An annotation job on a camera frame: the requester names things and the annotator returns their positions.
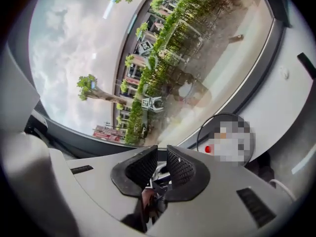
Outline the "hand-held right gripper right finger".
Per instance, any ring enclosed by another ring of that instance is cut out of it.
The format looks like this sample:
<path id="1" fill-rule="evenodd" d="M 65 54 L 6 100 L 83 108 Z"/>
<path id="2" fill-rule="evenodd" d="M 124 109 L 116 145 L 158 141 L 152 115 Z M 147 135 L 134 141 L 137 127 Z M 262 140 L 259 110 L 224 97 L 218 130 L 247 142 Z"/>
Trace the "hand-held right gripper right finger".
<path id="1" fill-rule="evenodd" d="M 166 192 L 166 202 L 191 201 L 209 184 L 207 166 L 184 153 L 182 148 L 167 146 L 166 166 L 171 178 L 171 190 Z"/>

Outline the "red brick building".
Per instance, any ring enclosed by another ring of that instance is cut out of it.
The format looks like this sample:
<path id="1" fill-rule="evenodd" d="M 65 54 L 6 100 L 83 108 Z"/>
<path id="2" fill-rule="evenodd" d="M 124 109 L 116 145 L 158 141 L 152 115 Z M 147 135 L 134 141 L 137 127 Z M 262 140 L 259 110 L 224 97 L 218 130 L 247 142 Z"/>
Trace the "red brick building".
<path id="1" fill-rule="evenodd" d="M 125 131 L 121 129 L 117 130 L 116 128 L 97 125 L 93 130 L 92 136 L 107 141 L 123 143 L 125 140 Z"/>

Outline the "green hedge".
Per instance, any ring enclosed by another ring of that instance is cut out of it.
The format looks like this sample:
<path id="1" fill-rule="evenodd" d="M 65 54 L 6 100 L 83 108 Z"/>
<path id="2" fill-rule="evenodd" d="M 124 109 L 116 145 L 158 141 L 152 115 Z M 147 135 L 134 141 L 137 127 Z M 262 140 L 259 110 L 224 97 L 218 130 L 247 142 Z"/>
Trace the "green hedge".
<path id="1" fill-rule="evenodd" d="M 183 140 L 200 123 L 212 94 L 199 67 L 202 49 L 215 27 L 239 0 L 180 0 L 167 17 L 143 68 L 131 106 L 125 141 L 142 145 L 146 137 L 164 145 Z"/>

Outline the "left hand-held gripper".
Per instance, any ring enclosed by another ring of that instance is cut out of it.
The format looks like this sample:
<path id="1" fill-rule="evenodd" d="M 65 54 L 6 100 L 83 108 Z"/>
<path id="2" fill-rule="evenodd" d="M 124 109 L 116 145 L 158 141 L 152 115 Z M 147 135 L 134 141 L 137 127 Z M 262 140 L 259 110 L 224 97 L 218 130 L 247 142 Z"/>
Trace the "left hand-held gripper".
<path id="1" fill-rule="evenodd" d="M 158 165 L 145 188 L 154 190 L 155 198 L 163 198 L 166 192 L 172 189 L 171 184 L 171 176 L 167 166 Z"/>

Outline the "dark grey building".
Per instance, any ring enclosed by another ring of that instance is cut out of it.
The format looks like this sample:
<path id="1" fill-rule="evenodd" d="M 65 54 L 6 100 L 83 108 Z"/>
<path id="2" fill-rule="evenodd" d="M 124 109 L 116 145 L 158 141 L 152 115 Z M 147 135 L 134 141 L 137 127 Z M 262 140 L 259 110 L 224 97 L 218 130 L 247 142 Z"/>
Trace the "dark grey building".
<path id="1" fill-rule="evenodd" d="M 175 54 L 162 49 L 152 53 L 154 44 L 178 0 L 141 0 L 123 38 L 117 60 L 114 93 L 125 99 L 124 104 L 113 103 L 112 121 L 120 142 L 131 137 L 132 145 L 166 145 L 169 133 L 179 119 L 171 116 L 169 95 L 192 76 L 183 71 L 185 62 Z M 143 109 L 142 127 L 128 133 L 132 102 L 141 97 L 157 97 L 153 109 Z"/>

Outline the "black rectangular object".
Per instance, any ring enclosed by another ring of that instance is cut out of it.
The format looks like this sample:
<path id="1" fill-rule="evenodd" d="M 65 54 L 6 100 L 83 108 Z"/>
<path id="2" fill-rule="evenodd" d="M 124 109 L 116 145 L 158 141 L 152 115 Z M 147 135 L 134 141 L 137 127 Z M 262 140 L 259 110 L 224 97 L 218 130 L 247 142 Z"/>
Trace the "black rectangular object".
<path id="1" fill-rule="evenodd" d="M 305 53 L 300 53 L 297 55 L 297 59 L 303 65 L 305 70 L 308 72 L 309 76 L 315 80 L 316 79 L 316 67 L 312 64 L 310 59 L 306 56 Z"/>

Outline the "black mesh waste bin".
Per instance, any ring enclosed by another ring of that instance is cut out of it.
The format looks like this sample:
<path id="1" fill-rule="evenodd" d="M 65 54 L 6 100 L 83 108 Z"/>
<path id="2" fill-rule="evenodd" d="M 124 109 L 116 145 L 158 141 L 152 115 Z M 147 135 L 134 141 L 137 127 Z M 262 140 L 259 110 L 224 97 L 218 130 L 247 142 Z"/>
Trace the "black mesh waste bin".
<path id="1" fill-rule="evenodd" d="M 255 132 L 250 123 L 241 116 L 233 113 L 218 113 L 209 117 L 197 133 L 196 148 L 199 147 L 200 135 L 207 129 L 207 143 L 212 145 L 213 154 L 217 161 L 230 162 L 233 165 L 247 165 L 255 151 Z"/>

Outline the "pruned street tree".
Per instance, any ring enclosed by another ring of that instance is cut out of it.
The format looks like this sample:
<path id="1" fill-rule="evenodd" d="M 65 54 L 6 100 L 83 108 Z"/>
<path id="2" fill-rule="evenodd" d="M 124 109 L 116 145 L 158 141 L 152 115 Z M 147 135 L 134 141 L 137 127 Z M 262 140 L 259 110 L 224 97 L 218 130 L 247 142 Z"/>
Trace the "pruned street tree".
<path id="1" fill-rule="evenodd" d="M 92 74 L 80 76 L 77 82 L 79 88 L 79 98 L 87 101 L 88 98 L 108 101 L 114 104 L 131 107 L 133 100 L 107 93 L 98 87 L 98 80 Z"/>

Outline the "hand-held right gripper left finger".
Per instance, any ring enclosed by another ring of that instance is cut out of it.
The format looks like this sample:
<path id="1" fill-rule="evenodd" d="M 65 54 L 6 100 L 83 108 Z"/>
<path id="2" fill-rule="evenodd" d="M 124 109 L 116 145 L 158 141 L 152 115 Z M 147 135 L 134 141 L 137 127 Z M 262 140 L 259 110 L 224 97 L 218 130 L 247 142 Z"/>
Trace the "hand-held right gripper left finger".
<path id="1" fill-rule="evenodd" d="M 125 196 L 139 197 L 152 178 L 158 165 L 158 147 L 143 147 L 140 152 L 116 164 L 111 180 Z"/>

